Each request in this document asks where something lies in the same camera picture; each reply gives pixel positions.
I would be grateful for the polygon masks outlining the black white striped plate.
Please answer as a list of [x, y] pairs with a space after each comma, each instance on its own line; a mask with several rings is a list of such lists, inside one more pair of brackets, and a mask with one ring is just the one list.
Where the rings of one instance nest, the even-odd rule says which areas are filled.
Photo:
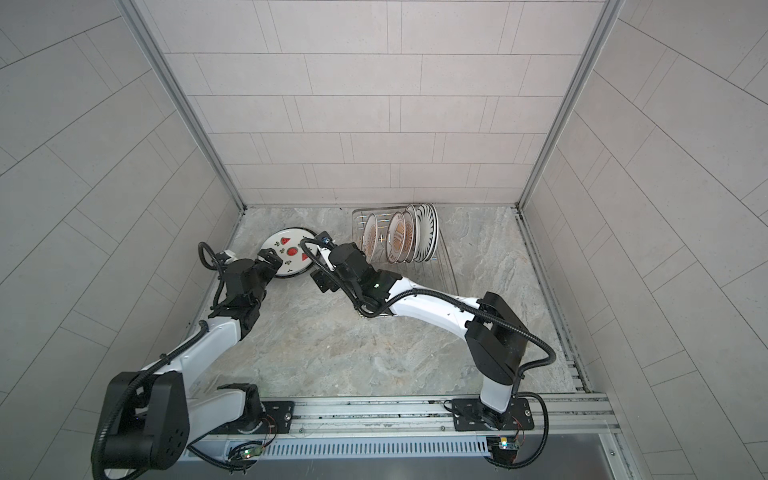
[[422, 204], [417, 209], [418, 231], [419, 239], [416, 243], [416, 251], [414, 260], [416, 262], [422, 262], [426, 260], [426, 255], [430, 247], [431, 241], [431, 219], [428, 213], [426, 204]]

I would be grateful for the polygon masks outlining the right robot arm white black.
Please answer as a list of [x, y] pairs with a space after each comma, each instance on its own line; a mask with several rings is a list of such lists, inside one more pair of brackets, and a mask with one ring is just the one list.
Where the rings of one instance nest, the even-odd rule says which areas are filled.
[[318, 268], [313, 275], [318, 287], [342, 290], [360, 315], [409, 317], [462, 338], [483, 376], [479, 397], [483, 413], [493, 419], [506, 413], [524, 372], [535, 366], [522, 362], [527, 346], [541, 342], [503, 299], [492, 292], [482, 298], [450, 295], [396, 272], [377, 270], [353, 243], [305, 239], [300, 247]]

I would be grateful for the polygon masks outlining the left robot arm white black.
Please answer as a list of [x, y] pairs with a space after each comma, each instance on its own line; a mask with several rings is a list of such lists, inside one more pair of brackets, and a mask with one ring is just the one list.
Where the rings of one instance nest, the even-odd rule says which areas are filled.
[[104, 479], [123, 470], [135, 479], [166, 470], [183, 452], [220, 427], [253, 433], [277, 427], [254, 384], [231, 383], [204, 399], [189, 389], [221, 355], [242, 341], [259, 318], [266, 287], [283, 264], [272, 248], [255, 259], [237, 259], [198, 245], [203, 265], [219, 281], [211, 313], [172, 351], [139, 371], [122, 372], [108, 384], [91, 451], [91, 470]]

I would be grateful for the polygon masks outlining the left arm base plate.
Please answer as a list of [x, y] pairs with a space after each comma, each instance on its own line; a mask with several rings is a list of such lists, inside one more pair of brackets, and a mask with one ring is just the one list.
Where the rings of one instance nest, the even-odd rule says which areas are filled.
[[287, 434], [290, 432], [294, 409], [293, 401], [266, 401], [259, 408], [246, 405], [240, 417], [217, 427], [211, 434]]

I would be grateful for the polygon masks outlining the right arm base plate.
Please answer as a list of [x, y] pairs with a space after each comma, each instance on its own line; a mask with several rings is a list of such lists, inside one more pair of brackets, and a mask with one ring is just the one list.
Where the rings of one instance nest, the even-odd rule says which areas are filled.
[[527, 400], [513, 398], [499, 413], [485, 406], [479, 398], [455, 398], [444, 404], [453, 416], [454, 428], [466, 431], [529, 431], [535, 428]]

